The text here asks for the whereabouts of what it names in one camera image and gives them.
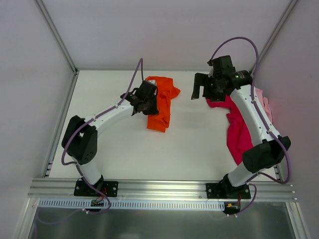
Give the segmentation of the orange t shirt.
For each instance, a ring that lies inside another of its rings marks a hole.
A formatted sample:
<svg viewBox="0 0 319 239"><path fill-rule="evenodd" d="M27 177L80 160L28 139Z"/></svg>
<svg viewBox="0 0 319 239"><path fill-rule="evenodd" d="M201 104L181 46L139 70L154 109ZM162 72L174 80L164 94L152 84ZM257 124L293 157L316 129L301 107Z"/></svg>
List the orange t shirt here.
<svg viewBox="0 0 319 239"><path fill-rule="evenodd" d="M158 87L158 114L148 116L147 129L165 132L170 125L171 101L180 94L180 89L173 84L173 78L148 76L147 81L155 82Z"/></svg>

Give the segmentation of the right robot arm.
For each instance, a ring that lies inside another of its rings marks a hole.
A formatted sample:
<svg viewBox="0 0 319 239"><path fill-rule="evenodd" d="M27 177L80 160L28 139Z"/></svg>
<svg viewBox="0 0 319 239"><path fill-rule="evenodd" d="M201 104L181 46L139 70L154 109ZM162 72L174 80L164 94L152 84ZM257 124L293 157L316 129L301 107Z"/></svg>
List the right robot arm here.
<svg viewBox="0 0 319 239"><path fill-rule="evenodd" d="M201 87L203 97L213 102L225 101L229 96L243 117L253 145L243 153L242 162L207 191L208 195L233 199L245 192L250 179L279 164L291 141L281 136L267 117L248 71L237 71L229 55L209 60L208 65L212 68L210 73L195 74L191 99L199 98Z"/></svg>

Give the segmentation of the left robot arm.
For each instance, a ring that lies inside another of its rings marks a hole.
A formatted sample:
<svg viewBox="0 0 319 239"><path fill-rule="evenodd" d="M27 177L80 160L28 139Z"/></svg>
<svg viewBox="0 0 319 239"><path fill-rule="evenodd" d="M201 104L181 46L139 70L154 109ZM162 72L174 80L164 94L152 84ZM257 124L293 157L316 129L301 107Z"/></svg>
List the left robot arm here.
<svg viewBox="0 0 319 239"><path fill-rule="evenodd" d="M80 179L74 188L75 196L115 197L117 186L104 180L94 159L98 149L98 137L115 123L142 113L156 115L159 89L154 80L144 80L138 88L126 91L110 107L89 117L73 116L65 131L61 163L74 164Z"/></svg>

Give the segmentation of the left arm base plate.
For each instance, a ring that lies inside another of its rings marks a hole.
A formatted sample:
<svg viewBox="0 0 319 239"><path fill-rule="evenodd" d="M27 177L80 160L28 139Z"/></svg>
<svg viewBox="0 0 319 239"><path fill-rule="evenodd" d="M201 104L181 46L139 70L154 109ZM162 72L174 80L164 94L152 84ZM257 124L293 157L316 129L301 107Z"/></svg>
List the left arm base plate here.
<svg viewBox="0 0 319 239"><path fill-rule="evenodd" d="M117 181L100 181L93 185L93 187L104 193L107 197L117 197L118 184ZM101 196L98 192L90 188L83 180L77 180L73 195L77 197Z"/></svg>

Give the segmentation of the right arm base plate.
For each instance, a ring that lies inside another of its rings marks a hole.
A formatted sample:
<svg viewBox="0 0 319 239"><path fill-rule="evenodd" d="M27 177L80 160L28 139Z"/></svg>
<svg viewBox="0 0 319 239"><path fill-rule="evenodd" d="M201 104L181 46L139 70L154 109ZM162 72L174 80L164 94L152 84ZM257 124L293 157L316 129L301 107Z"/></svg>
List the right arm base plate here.
<svg viewBox="0 0 319 239"><path fill-rule="evenodd" d="M206 183L206 195L208 199L251 199L250 189L248 185L239 187L228 187L221 182Z"/></svg>

